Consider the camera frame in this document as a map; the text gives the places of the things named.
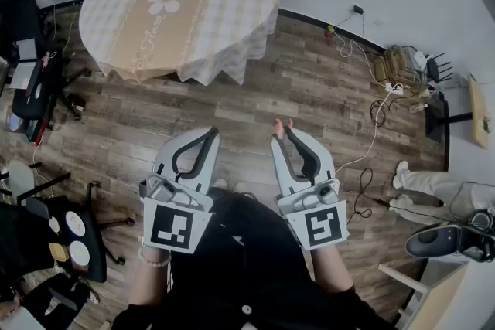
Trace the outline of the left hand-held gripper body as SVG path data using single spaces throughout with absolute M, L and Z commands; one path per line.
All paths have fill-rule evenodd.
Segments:
M 175 182 L 156 173 L 139 186 L 144 206 L 142 244 L 173 252 L 195 252 L 212 218 L 208 185 Z

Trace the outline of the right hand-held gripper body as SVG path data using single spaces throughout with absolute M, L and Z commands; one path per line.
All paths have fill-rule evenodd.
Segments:
M 278 208 L 299 245 L 306 251 L 347 239 L 347 204 L 339 199 L 340 183 L 330 179 L 278 199 Z

